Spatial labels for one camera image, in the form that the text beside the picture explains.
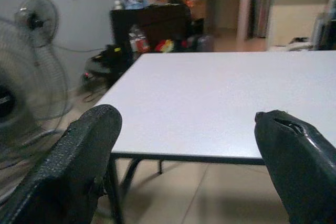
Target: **electric fan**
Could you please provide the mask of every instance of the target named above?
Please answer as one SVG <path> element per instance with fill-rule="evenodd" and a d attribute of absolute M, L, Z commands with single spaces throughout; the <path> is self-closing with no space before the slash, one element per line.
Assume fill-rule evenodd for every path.
<path fill-rule="evenodd" d="M 57 25 L 51 0 L 23 2 L 15 22 L 0 18 L 0 205 L 54 144 L 66 113 L 67 77 L 50 44 Z"/>

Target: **cable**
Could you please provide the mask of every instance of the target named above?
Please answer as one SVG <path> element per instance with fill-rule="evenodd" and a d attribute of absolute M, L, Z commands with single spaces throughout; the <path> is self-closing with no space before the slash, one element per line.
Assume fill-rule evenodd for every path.
<path fill-rule="evenodd" d="M 70 48 L 66 48 L 66 47 L 62 47 L 59 46 L 57 44 L 52 44 L 54 47 L 63 49 L 65 51 L 69 51 L 69 52 L 94 52 L 94 51 L 99 51 L 99 50 L 105 50 L 105 48 L 96 48 L 96 49 L 91 49 L 91 50 L 76 50 L 76 49 L 70 49 Z"/>

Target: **fan motor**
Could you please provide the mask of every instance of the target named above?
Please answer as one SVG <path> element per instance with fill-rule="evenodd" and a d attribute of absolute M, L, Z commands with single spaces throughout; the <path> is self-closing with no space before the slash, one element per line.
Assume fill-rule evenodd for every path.
<path fill-rule="evenodd" d="M 15 97 L 8 88 L 0 85 L 0 118 L 8 116 L 15 106 Z"/>

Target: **floor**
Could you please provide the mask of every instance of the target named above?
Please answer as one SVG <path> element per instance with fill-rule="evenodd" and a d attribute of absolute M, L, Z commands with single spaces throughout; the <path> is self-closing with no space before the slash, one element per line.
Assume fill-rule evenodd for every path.
<path fill-rule="evenodd" d="M 234 31 L 216 35 L 216 51 L 263 51 L 264 39 L 235 41 Z M 77 97 L 63 127 L 104 93 Z M 122 178 L 129 160 L 119 160 Z M 264 166 L 142 161 L 124 202 L 126 224 L 288 223 L 288 215 Z M 107 197 L 99 200 L 92 224 L 113 223 Z"/>

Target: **white table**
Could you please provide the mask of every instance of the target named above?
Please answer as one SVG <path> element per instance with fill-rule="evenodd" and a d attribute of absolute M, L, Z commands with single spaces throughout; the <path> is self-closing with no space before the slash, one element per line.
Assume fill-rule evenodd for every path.
<path fill-rule="evenodd" d="M 147 54 L 98 104 L 123 118 L 114 158 L 263 164 L 254 136 L 258 111 L 286 111 L 336 146 L 336 55 Z"/>

